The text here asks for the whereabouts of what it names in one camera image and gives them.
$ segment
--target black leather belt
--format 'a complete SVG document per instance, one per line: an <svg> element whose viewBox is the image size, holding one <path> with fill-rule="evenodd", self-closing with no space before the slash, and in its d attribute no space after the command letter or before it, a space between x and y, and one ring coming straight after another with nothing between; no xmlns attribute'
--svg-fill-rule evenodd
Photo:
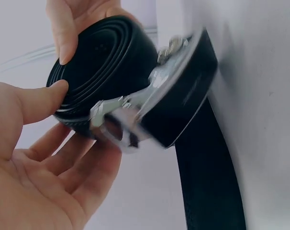
<svg viewBox="0 0 290 230"><path fill-rule="evenodd" d="M79 35L73 59L56 62L47 86L68 81L55 117L87 137L99 138L99 128L116 143L126 138L127 147L137 148L143 134L175 144L189 230L245 230L231 158L206 100L216 71L205 30L157 55L137 24L113 16Z"/></svg>

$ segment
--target fingernail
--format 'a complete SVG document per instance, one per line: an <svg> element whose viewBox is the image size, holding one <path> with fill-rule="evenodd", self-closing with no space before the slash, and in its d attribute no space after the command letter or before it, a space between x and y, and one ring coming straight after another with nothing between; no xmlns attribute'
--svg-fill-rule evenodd
<svg viewBox="0 0 290 230"><path fill-rule="evenodd" d="M56 88L56 87L68 88L68 82L66 80L58 80L50 86L50 88Z"/></svg>
<svg viewBox="0 0 290 230"><path fill-rule="evenodd" d="M65 44L60 47L59 62L61 65L65 65L68 63L67 57L70 50L71 50L71 47L69 44Z"/></svg>

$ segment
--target left hand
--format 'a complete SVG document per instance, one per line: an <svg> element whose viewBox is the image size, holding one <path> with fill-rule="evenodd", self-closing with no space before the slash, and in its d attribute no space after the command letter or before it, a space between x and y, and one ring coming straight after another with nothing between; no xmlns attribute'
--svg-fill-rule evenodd
<svg viewBox="0 0 290 230"><path fill-rule="evenodd" d="M0 230L81 230L118 172L121 153L111 143L78 134L53 155L70 130L54 126L29 149L15 149L23 125L53 114L67 92L20 89L0 83Z"/></svg>

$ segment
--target right hand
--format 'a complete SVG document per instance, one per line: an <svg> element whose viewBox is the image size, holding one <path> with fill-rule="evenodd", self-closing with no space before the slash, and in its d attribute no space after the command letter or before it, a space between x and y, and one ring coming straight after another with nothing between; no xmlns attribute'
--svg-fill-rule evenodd
<svg viewBox="0 0 290 230"><path fill-rule="evenodd" d="M121 8L121 0L46 0L60 64L68 63L78 45L78 34L106 17L124 15L138 20Z"/></svg>

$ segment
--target hand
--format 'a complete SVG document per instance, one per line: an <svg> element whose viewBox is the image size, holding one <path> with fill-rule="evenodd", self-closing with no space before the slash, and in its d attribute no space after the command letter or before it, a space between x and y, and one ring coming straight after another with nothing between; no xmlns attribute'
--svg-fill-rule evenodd
<svg viewBox="0 0 290 230"><path fill-rule="evenodd" d="M47 0L46 13L51 20L62 65L72 59L78 45L78 34L95 22L114 15L124 15L138 22L121 8L120 0Z"/></svg>
<svg viewBox="0 0 290 230"><path fill-rule="evenodd" d="M29 149L15 149L23 125L61 105L66 81L20 89L0 83L0 230L81 230L104 200L120 165L120 150L50 129Z"/></svg>

